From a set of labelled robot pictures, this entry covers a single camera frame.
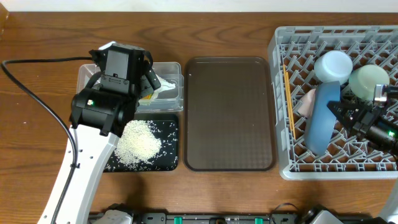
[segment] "transparent bin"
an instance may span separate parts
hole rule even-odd
[[[372,150],[367,141],[349,136],[337,121],[324,155],[314,155],[304,142],[307,119],[297,113],[301,97],[320,82],[315,61],[331,50],[349,55],[354,69],[378,65],[398,86],[398,26],[279,27],[268,46],[271,85],[274,90],[279,173],[288,180],[396,179],[398,168],[388,153]],[[289,73],[294,112],[293,139],[289,129],[283,64]],[[343,102],[358,102],[349,85],[342,86]],[[393,100],[385,118],[398,124],[398,101]]]
[[[183,110],[184,77],[181,73],[181,65],[177,62],[154,62],[152,69],[156,75],[174,83],[175,88],[159,93],[157,99],[139,100],[139,107],[136,113],[155,113],[173,112]],[[84,89],[88,80],[94,73],[99,72],[100,68],[95,64],[82,65],[79,69],[77,81],[77,93]]]

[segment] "wooden chopstick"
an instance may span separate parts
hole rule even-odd
[[[290,92],[289,74],[286,72],[285,65],[284,65],[284,78],[285,78],[287,112],[288,112],[288,116],[289,116],[290,130],[292,131],[293,138],[296,139],[296,133],[294,131],[295,128],[294,128],[294,117],[293,117],[293,103],[292,103],[292,95]]]

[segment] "pale green round object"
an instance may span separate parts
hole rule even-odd
[[[355,71],[348,79],[351,91],[362,100],[373,100],[376,85],[390,84],[387,72],[377,65],[365,65]]]

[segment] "wood grain surface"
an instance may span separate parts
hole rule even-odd
[[[260,56],[279,26],[392,25],[398,14],[12,12],[0,60],[88,56],[110,40],[150,50],[156,62],[197,56]],[[79,66],[88,62],[11,65],[13,74],[64,120]],[[35,223],[50,196],[67,137],[36,102],[0,75],[0,222]],[[181,133],[180,147],[184,136]],[[112,203],[173,213],[269,213],[278,204],[316,203],[339,213],[377,215],[394,180],[286,181],[269,172],[107,173],[92,212]]]

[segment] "dish rack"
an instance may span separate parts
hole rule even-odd
[[[385,69],[391,85],[398,85],[398,26],[318,26],[279,27],[268,46],[276,110],[279,172],[284,179],[392,179],[398,177],[395,159],[372,150],[367,141],[349,136],[336,121],[326,154],[316,156],[305,147],[306,118],[297,113],[300,98],[320,84],[315,61],[331,50],[349,55],[354,69],[375,64]],[[289,128],[283,64],[289,73],[296,140]],[[341,100],[364,103],[349,85],[341,86]],[[388,108],[385,118],[398,124],[398,101]]]

